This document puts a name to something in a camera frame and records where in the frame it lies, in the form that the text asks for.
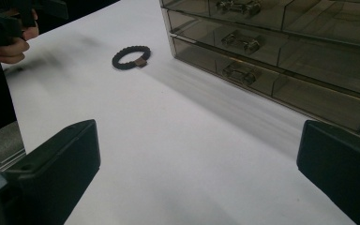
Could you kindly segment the white table board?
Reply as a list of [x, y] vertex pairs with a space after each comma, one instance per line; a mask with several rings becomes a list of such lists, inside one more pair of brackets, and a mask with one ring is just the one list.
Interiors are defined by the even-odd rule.
[[66, 225], [354, 225], [297, 168], [305, 116], [173, 58], [158, 0], [42, 34], [6, 74], [27, 151], [97, 122]]

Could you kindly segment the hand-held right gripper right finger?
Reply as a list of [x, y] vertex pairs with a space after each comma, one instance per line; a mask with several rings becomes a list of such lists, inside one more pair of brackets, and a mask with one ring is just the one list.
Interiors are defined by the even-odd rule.
[[307, 120], [296, 159], [298, 170], [360, 225], [360, 138]]

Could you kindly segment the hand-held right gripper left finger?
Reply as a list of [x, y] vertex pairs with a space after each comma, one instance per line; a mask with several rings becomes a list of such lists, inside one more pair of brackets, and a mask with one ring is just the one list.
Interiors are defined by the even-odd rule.
[[64, 225], [99, 166], [96, 121], [63, 128], [3, 172], [8, 225]]

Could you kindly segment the smoky clear plastic drawer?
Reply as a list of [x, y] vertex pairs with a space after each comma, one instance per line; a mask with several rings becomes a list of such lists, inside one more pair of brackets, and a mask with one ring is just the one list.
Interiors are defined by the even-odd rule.
[[360, 0], [159, 0], [163, 8], [360, 46]]
[[360, 93], [360, 50], [184, 12], [166, 11], [169, 31], [217, 52], [243, 57]]
[[283, 69], [265, 67], [229, 53], [170, 37], [172, 55], [241, 89], [360, 136], [360, 97]]

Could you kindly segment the aluminium floor rail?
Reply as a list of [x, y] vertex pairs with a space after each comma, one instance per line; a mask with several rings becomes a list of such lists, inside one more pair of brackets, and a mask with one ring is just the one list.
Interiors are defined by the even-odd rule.
[[8, 169], [9, 167], [17, 163], [20, 159], [24, 158], [25, 156], [26, 156], [25, 150], [21, 149], [18, 152], [11, 155], [10, 157], [3, 159], [2, 161], [0, 161], [0, 172]]

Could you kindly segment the smoky clear drawer cabinet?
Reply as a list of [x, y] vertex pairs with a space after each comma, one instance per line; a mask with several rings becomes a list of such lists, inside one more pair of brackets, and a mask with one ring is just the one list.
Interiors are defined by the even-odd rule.
[[174, 58], [360, 136], [360, 0], [159, 0]]

